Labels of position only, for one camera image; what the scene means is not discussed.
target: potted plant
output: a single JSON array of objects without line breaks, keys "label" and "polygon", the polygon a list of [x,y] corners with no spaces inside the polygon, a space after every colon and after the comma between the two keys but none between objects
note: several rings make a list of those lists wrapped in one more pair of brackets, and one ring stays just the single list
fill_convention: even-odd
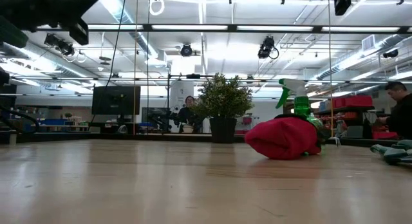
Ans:
[{"label": "potted plant", "polygon": [[233,143],[236,118],[253,107],[252,90],[241,86],[237,75],[227,80],[217,73],[207,79],[200,92],[191,110],[200,117],[210,118],[213,142]]}]

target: black plant pot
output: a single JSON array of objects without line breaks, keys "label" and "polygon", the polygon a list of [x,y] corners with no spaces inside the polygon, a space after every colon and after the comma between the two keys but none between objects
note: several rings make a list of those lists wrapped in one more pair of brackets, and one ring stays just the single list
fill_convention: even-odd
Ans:
[{"label": "black plant pot", "polygon": [[219,144],[234,143],[235,118],[211,118],[212,141]]}]

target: dark hair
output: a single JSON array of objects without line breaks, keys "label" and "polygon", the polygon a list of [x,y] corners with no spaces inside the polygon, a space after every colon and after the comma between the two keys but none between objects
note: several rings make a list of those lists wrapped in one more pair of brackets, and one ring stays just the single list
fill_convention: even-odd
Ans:
[{"label": "dark hair", "polygon": [[188,97],[186,97],[186,99],[185,99],[185,103],[187,103],[187,99],[189,99],[189,98],[192,98],[192,99],[194,100],[194,97],[193,97],[193,96],[191,96],[191,95],[189,95]]},{"label": "dark hair", "polygon": [[388,82],[388,84],[385,86],[385,90],[393,90],[393,91],[407,91],[405,85],[401,82]]}]

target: wooden table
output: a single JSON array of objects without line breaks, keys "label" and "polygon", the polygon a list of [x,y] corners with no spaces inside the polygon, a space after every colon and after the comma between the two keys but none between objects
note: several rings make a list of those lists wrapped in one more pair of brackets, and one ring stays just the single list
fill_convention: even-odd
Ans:
[{"label": "wooden table", "polygon": [[2,224],[410,223],[410,167],[368,148],[267,160],[246,144],[78,140],[0,149]]}]

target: green spray bottle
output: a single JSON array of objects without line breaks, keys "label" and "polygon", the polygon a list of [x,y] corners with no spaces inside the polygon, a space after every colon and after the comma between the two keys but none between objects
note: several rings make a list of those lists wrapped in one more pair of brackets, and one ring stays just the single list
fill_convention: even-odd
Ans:
[{"label": "green spray bottle", "polygon": [[280,101],[277,103],[276,109],[282,107],[289,95],[295,95],[294,99],[294,113],[306,117],[307,121],[311,122],[316,128],[320,129],[323,123],[310,115],[311,107],[309,103],[309,97],[306,95],[306,82],[297,79],[281,79],[279,83],[283,86],[283,93]]},{"label": "green spray bottle", "polygon": [[285,104],[289,95],[295,94],[294,113],[306,117],[307,121],[313,124],[316,128],[318,146],[322,148],[321,154],[324,154],[324,143],[330,138],[330,130],[327,130],[322,121],[311,115],[311,107],[309,97],[306,95],[306,82],[296,79],[281,79],[279,83],[283,86],[283,93],[280,101],[277,103],[276,109]]}]

